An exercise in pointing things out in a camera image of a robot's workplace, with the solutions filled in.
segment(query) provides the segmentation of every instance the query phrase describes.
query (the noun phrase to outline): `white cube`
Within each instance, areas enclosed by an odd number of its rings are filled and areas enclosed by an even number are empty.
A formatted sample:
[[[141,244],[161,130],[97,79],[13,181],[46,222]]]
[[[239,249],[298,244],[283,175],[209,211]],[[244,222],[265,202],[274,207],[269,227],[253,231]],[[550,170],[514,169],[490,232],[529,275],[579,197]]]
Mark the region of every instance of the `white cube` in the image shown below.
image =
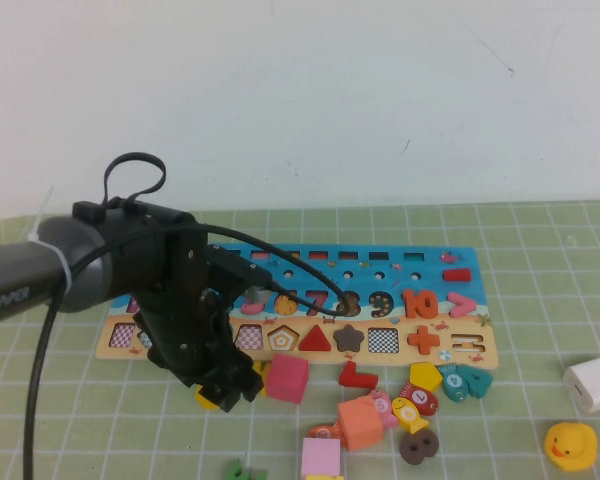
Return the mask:
[[[600,358],[567,368],[563,380],[584,413],[600,410]]]

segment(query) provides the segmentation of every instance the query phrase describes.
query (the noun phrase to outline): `brown donut piece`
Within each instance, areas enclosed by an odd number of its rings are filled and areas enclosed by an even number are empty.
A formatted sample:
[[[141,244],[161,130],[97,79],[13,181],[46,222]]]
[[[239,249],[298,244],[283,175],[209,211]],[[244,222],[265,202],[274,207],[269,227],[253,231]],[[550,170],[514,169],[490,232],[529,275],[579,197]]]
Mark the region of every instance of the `brown donut piece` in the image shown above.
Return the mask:
[[[440,442],[428,428],[419,430],[415,435],[407,433],[400,442],[400,455],[409,465],[420,465],[425,457],[438,453]]]
[[[433,432],[433,430],[423,428],[422,430],[418,430],[414,437],[416,437],[420,442],[420,448],[422,449],[425,457],[433,457],[436,453],[438,453],[440,440],[438,440],[438,436]]]

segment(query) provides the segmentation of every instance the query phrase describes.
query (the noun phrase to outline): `white wall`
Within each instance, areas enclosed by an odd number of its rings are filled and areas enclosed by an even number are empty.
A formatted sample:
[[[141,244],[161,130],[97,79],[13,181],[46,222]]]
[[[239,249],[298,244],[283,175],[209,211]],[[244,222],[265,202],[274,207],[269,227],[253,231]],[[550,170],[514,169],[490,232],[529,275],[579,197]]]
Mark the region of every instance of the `white wall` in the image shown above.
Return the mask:
[[[192,209],[597,198],[600,0],[0,0],[0,217],[134,150]]]

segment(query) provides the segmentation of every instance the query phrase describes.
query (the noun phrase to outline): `orange number 10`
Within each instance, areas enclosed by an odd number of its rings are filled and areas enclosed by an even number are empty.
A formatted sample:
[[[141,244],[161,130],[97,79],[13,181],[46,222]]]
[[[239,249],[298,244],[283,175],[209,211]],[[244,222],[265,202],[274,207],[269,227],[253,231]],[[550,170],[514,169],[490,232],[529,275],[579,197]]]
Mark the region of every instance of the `orange number 10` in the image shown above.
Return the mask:
[[[418,295],[414,295],[413,290],[405,290],[402,299],[407,318],[416,318],[416,313],[427,319],[438,315],[438,297],[431,290],[422,290]]]

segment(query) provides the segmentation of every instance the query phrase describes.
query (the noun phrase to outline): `wooden puzzle board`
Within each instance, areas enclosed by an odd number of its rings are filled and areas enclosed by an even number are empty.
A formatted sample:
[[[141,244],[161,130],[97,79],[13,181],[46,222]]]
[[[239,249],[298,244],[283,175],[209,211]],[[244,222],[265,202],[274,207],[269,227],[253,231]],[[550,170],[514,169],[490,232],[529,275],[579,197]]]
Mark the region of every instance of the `wooden puzzle board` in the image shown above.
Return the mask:
[[[327,292],[319,281],[291,263],[249,245],[222,246],[270,270],[284,288],[313,298],[327,308],[338,308],[338,299],[332,292]],[[315,310],[299,307],[282,295],[272,295],[260,305],[240,299],[234,305],[230,322],[236,344],[254,360],[267,361],[275,352],[285,352],[322,364],[354,360],[370,365],[431,361],[436,365],[477,364],[487,369],[498,366],[498,352],[474,249],[279,246],[332,278],[354,300],[356,314],[327,318]],[[469,272],[471,280],[447,281],[444,277],[449,271]],[[451,293],[474,300],[476,308],[452,318],[449,312],[455,305],[447,300]],[[429,308],[421,312],[426,295],[429,295]],[[98,358],[146,358],[150,342],[133,324],[132,314],[136,309],[129,296],[114,302],[98,343]],[[423,318],[421,314],[435,316]],[[303,340],[309,332],[328,342],[329,351],[313,351],[307,347]],[[344,335],[346,340],[350,335],[338,332],[354,332],[355,344],[339,344],[336,337]],[[432,340],[437,345],[424,353],[415,345],[421,339]]]

